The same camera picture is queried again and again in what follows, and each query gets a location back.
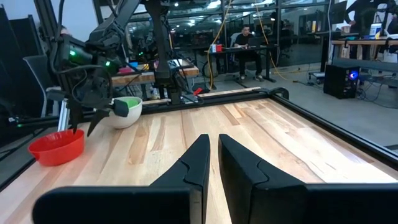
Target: white bowl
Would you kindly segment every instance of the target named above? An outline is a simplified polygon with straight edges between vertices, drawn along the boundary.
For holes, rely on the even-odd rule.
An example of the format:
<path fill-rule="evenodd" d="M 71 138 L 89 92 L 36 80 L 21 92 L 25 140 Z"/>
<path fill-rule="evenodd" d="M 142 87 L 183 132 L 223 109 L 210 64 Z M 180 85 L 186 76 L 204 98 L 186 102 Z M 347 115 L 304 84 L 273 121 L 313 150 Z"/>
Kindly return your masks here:
<path fill-rule="evenodd" d="M 127 115 L 126 118 L 116 116 L 113 113 L 113 111 L 111 111 L 109 113 L 109 117 L 101 120 L 101 124 L 108 126 L 108 127 L 116 128 L 116 129 L 128 128 L 132 124 L 134 124 L 141 115 L 142 99 L 135 97 L 135 96 L 124 96 L 124 97 L 118 97 L 115 99 L 121 100 L 121 101 L 126 101 L 126 102 L 128 100 L 136 100 L 138 102 L 138 104 L 129 107 L 129 114 Z"/>

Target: red object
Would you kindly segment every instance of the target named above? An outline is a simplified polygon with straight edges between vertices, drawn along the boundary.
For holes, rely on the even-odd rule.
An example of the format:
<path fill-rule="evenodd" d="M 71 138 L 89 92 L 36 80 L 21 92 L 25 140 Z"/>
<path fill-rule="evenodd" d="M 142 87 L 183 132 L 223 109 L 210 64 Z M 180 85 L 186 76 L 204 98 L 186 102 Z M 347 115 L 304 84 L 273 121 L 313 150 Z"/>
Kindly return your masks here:
<path fill-rule="evenodd" d="M 199 94 L 202 91 L 201 88 L 197 88 L 194 92 L 193 95 L 196 96 L 197 94 Z"/>
<path fill-rule="evenodd" d="M 119 69 L 119 73 L 120 73 L 120 74 L 129 73 L 129 72 L 132 72 L 132 69 L 131 69 L 130 67 L 127 67 L 127 68 L 120 68 L 120 69 Z"/>
<path fill-rule="evenodd" d="M 85 148 L 85 132 L 78 129 L 48 134 L 30 144 L 28 151 L 43 166 L 57 166 L 76 159 Z"/>
<path fill-rule="evenodd" d="M 222 44 L 217 44 L 216 45 L 216 52 L 221 52 L 223 50 L 223 45 Z"/>

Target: blue light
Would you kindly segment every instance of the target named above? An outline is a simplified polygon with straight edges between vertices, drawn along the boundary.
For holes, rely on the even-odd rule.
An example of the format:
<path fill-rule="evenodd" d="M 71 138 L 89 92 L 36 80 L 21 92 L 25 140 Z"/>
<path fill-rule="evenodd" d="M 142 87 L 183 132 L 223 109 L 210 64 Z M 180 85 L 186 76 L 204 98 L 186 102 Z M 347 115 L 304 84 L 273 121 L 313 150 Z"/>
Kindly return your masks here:
<path fill-rule="evenodd" d="M 350 80 L 355 80 L 358 78 L 358 76 L 359 76 L 358 71 L 351 71 L 348 77 Z"/>

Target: wooden tabletop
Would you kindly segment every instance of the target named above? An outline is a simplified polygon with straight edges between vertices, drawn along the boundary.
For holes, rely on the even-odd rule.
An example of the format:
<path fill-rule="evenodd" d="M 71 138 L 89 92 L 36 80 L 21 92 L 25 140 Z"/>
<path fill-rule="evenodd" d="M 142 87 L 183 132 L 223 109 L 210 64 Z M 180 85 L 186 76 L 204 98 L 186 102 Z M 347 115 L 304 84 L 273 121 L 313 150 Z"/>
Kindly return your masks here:
<path fill-rule="evenodd" d="M 196 66 L 193 66 L 192 68 L 184 68 L 183 70 L 180 69 L 180 73 L 182 75 L 186 75 L 187 78 L 194 78 L 200 74 L 199 68 Z M 121 75 L 118 77 L 112 77 L 112 84 L 113 85 L 126 85 L 129 83 L 132 79 L 136 78 L 138 75 Z M 131 84 L 136 85 L 136 84 L 141 84 L 141 83 L 154 83 L 155 82 L 155 75 L 153 72 L 144 72 L 142 75 L 138 78 L 136 78 Z"/>
<path fill-rule="evenodd" d="M 345 40 L 332 40 L 332 44 L 341 45 L 345 44 Z M 347 40 L 348 45 L 385 45 L 386 40 Z M 398 40 L 390 40 L 389 45 L 398 45 Z"/>
<path fill-rule="evenodd" d="M 56 187 L 149 185 L 203 133 L 211 143 L 209 224 L 231 223 L 218 166 L 220 133 L 304 182 L 397 182 L 396 171 L 347 142 L 273 100 L 254 100 L 144 115 L 122 130 L 97 126 L 79 158 L 57 167 L 36 162 L 0 192 L 0 223 L 31 223 L 35 200 Z"/>

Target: ceiling light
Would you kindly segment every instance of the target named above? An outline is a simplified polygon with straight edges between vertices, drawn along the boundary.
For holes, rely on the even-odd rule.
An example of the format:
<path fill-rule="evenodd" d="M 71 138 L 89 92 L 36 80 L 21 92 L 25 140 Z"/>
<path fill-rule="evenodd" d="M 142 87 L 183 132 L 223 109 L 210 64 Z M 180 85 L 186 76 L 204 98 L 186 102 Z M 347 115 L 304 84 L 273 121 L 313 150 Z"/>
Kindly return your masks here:
<path fill-rule="evenodd" d="M 214 9 L 217 8 L 217 6 L 219 6 L 221 4 L 220 0 L 217 1 L 213 1 L 211 3 L 209 3 L 209 5 L 207 6 L 208 9 Z"/>
<path fill-rule="evenodd" d="M 271 4 L 274 3 L 274 0 L 265 0 L 263 2 L 255 3 L 255 6 L 261 5 L 261 4 Z"/>

